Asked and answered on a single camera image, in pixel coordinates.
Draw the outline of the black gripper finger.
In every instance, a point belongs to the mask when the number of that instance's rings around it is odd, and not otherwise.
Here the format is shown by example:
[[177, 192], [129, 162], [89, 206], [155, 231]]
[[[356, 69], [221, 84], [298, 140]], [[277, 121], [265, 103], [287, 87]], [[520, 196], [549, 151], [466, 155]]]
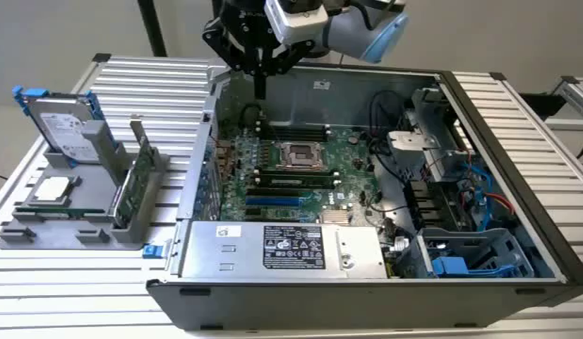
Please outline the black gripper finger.
[[266, 77], [285, 74], [287, 70], [300, 62], [316, 46], [314, 40], [305, 40], [290, 44], [278, 55], [273, 56], [270, 48], [263, 49], [261, 55], [259, 70], [259, 98], [266, 95]]
[[239, 49], [227, 38], [221, 21], [209, 21], [202, 30], [202, 40], [233, 71], [242, 71], [253, 77], [254, 98], [261, 98], [261, 68], [257, 47], [250, 42], [239, 42]]

